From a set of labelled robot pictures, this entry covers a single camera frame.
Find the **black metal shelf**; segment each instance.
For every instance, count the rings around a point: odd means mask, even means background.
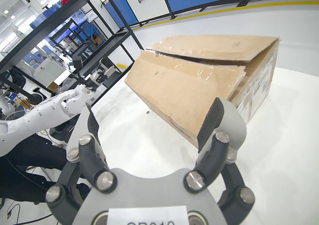
[[[114,50],[119,47],[128,37],[129,32],[116,33],[112,35],[106,42],[97,48],[83,62],[83,68],[80,70],[81,76],[87,76],[94,68],[99,65],[100,59],[108,57]]]
[[[53,40],[58,39],[60,36],[62,36],[70,28],[72,23],[73,23],[73,21],[69,20],[60,30],[58,30],[53,36],[51,36],[51,38]]]
[[[38,27],[29,33],[2,61],[0,61],[0,73],[17,65],[39,42],[47,37],[54,29],[63,23],[73,13],[82,8],[89,0],[70,0],[60,7]]]
[[[86,49],[88,49],[92,45],[91,42],[83,43],[79,48],[77,48],[73,53],[71,53],[71,56],[78,56],[84,53]]]

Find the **white floor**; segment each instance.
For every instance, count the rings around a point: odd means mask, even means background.
[[[247,138],[236,162],[256,197],[244,224],[318,224],[319,220],[316,157],[319,77],[313,76],[319,76],[319,11],[307,6],[281,9],[241,11],[226,16],[213,14],[135,32],[145,48],[177,34],[281,38],[270,93],[248,123]],[[131,39],[124,45],[134,58],[138,57],[139,49]],[[129,60],[123,56],[117,50],[111,59],[128,65]],[[92,110],[100,125],[99,138],[110,168],[122,168],[141,177],[160,177],[180,168],[194,167],[197,149],[150,111],[123,80]],[[58,177],[58,171],[49,172],[54,179]],[[216,200],[223,189],[221,177],[209,187]],[[7,200],[0,211],[1,225],[16,223],[17,208],[7,220],[6,211],[11,202]],[[19,222],[50,213],[45,204],[34,206],[22,202],[20,205]],[[56,223],[50,217],[38,224]]]

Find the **black pants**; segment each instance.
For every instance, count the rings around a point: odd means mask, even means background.
[[[36,186],[18,173],[7,158],[16,168],[36,166],[62,170],[67,162],[64,149],[53,146],[51,141],[37,134],[21,141],[7,155],[0,158],[0,198],[29,202],[45,202],[45,193],[55,182],[47,181],[41,175],[24,172],[25,176],[46,190]],[[90,191],[85,184],[78,184],[77,188],[81,195],[86,195]]]

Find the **cardboard box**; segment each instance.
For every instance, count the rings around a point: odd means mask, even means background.
[[[197,134],[216,97],[250,120],[269,92],[278,46],[276,37],[171,36],[142,51],[125,82],[198,147]]]
[[[26,109],[30,109],[32,107],[28,100],[17,99],[15,100],[15,103],[16,103],[16,106],[23,106]]]
[[[58,93],[60,86],[57,85],[55,82],[52,82],[47,88],[51,90],[53,93]]]

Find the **wires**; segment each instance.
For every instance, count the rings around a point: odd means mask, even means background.
[[[38,187],[44,189],[45,191],[47,191],[47,189],[45,187],[42,187],[41,185],[39,185],[38,183],[34,182],[33,180],[29,179],[27,176],[25,176],[19,169],[17,169],[14,165],[12,165],[11,161],[9,160],[9,158],[7,158],[8,162],[10,163],[10,165],[17,171],[19,172],[22,176],[24,176],[28,181],[32,182],[33,184],[37,185]]]
[[[30,223],[33,223],[33,222],[39,222],[39,221],[41,221],[41,220],[44,220],[44,219],[46,219],[46,218],[51,217],[52,215],[53,215],[53,214],[51,213],[51,214],[49,214],[48,216],[45,216],[45,217],[43,217],[43,218],[40,218],[40,219],[37,219],[37,220],[33,220],[33,221],[30,221],[30,222],[17,223],[17,224],[15,224],[15,225],[25,225],[25,224],[30,224]]]
[[[47,136],[47,137],[48,137],[53,143],[55,143],[56,145],[63,146],[63,147],[66,147],[66,146],[67,146],[67,145],[64,145],[64,144],[58,144],[58,143],[54,142],[54,141],[51,139],[51,137],[49,136],[49,133],[47,132],[47,130],[45,130],[45,133],[46,133],[46,134],[43,134],[43,133],[41,133],[41,134]]]
[[[26,105],[26,106],[28,106],[30,109],[31,109],[31,106],[30,106],[30,104],[27,104],[25,101],[23,101],[18,95],[17,95],[17,97]]]
[[[10,115],[8,115],[6,118],[5,118],[5,121],[7,120],[8,117],[12,116],[13,114],[15,113],[18,113],[18,112],[24,112],[23,110],[18,110],[18,111],[15,111],[13,113],[11,113]]]
[[[11,210],[7,211],[7,216],[8,216],[8,218],[10,218],[11,212],[12,212],[12,210],[14,209],[15,206],[18,206],[18,207],[19,207],[19,212],[18,212],[18,216],[17,216],[17,224],[18,224],[19,215],[20,215],[20,204],[19,204],[19,203],[16,204],[16,205],[14,205]]]

